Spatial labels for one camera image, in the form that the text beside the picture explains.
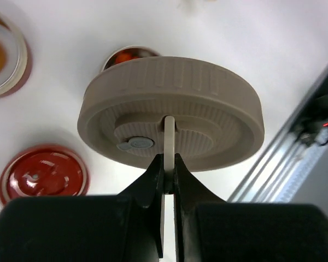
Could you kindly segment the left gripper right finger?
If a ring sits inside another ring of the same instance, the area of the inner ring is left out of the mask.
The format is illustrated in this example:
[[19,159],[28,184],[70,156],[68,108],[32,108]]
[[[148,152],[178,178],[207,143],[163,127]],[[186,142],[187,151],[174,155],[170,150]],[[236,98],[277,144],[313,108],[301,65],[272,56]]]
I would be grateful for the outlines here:
[[228,203],[175,155],[177,261],[328,261],[328,218],[311,204]]

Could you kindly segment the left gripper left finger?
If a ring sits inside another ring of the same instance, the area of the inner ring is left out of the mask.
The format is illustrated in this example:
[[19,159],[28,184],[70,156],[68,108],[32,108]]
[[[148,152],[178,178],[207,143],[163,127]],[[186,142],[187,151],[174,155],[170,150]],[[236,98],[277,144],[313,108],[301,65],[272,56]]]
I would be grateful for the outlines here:
[[0,261],[159,261],[163,156],[117,195],[37,196],[0,212]]

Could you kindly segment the red round lid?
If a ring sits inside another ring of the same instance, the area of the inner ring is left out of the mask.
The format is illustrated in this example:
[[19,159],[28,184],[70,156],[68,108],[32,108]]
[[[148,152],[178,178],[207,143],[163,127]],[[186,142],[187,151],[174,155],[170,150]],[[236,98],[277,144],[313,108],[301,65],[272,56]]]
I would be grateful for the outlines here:
[[11,159],[0,176],[0,201],[19,197],[79,196],[89,190],[90,175],[82,158],[68,147],[40,144]]

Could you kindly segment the brown round lid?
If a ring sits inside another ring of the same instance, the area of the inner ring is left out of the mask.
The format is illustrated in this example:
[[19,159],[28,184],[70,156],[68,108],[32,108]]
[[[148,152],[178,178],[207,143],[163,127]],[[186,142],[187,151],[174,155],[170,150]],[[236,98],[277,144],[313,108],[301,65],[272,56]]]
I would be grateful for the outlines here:
[[226,68],[183,57],[139,58],[101,72],[85,91],[77,128],[97,153],[145,169],[163,153],[167,116],[190,171],[242,162],[264,141],[257,92]]

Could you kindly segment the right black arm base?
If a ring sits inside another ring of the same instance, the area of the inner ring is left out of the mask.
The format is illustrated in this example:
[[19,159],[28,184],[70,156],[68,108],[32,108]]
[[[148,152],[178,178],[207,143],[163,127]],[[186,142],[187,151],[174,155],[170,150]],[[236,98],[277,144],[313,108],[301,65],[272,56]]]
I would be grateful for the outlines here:
[[304,105],[293,131],[301,143],[310,146],[324,128],[328,128],[328,74]]

